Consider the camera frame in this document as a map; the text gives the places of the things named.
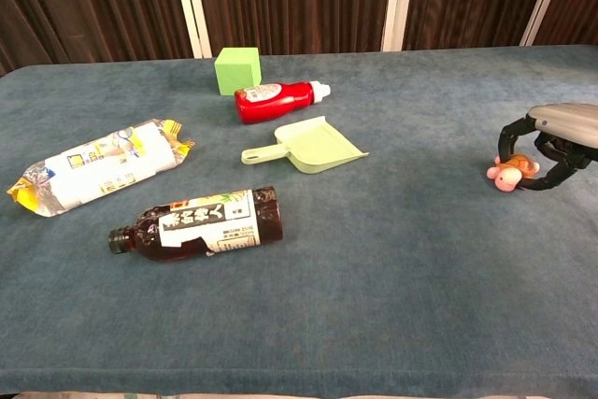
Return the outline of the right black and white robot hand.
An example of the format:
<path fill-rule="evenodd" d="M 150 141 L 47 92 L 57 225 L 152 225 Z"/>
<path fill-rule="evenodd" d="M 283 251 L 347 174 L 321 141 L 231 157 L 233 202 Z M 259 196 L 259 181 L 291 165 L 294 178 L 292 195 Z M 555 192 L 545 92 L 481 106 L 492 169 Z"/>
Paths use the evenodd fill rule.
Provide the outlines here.
<path fill-rule="evenodd" d="M 538 178 L 540 166 L 515 152 L 522 135 L 537 132 L 535 147 L 556 164 Z M 597 160 L 597 106 L 580 103 L 532 107 L 525 117 L 505 126 L 498 155 L 486 176 L 502 192 L 516 189 L 544 191 L 559 186 L 578 170 Z"/>

